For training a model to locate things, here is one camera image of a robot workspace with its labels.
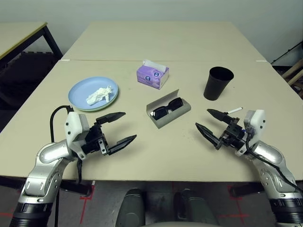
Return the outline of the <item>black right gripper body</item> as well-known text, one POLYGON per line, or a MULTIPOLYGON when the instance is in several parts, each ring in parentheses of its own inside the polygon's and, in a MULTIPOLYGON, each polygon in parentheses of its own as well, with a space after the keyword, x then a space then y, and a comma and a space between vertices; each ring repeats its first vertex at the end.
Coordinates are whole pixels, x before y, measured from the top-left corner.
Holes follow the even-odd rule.
POLYGON ((239 118, 232 118, 230 116, 223 117, 223 122, 228 126, 219 138, 219 144, 217 148, 221 146, 232 147, 234 149, 240 149, 244 145, 245 132, 241 126, 238 125, 239 118))

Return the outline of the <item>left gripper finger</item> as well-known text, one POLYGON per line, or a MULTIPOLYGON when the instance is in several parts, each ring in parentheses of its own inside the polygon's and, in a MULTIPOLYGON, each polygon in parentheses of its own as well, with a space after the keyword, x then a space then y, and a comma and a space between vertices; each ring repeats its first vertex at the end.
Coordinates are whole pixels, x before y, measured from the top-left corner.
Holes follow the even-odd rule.
POLYGON ((126 115, 125 112, 116 112, 116 113, 109 113, 104 116, 101 116, 96 119, 97 124, 104 124, 107 122, 113 122, 121 118, 122 116, 126 115))
POLYGON ((118 141, 114 146, 112 146, 108 149, 107 154, 112 155, 116 152, 119 152, 120 150, 122 150, 126 146, 128 146, 136 137, 137 137, 137 135, 132 135, 132 136, 126 137, 126 138, 118 141))

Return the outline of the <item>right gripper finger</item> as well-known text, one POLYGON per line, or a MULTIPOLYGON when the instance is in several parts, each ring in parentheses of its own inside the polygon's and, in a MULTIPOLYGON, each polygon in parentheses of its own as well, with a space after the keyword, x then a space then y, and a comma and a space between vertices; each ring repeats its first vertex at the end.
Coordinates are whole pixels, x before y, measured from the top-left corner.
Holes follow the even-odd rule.
POLYGON ((215 109, 207 109, 208 113, 211 114, 214 118, 217 120, 224 122, 224 123, 230 123, 231 122, 231 117, 228 115, 227 112, 220 112, 215 109))
POLYGON ((219 140, 219 138, 214 136, 212 131, 210 131, 207 127, 205 127, 197 122, 195 123, 195 126, 197 127, 198 131, 203 135, 203 137, 206 138, 210 143, 212 143, 212 145, 216 149, 221 148, 222 142, 219 140))

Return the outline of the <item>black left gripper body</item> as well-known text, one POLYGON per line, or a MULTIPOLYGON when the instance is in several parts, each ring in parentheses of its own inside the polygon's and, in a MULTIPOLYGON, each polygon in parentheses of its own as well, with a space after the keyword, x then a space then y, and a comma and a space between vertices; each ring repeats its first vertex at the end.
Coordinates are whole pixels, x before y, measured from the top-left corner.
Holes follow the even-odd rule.
POLYGON ((81 146, 81 149, 86 155, 97 151, 100 151, 102 155, 109 154, 109 146, 100 123, 95 122, 89 129, 85 137, 85 144, 81 146))

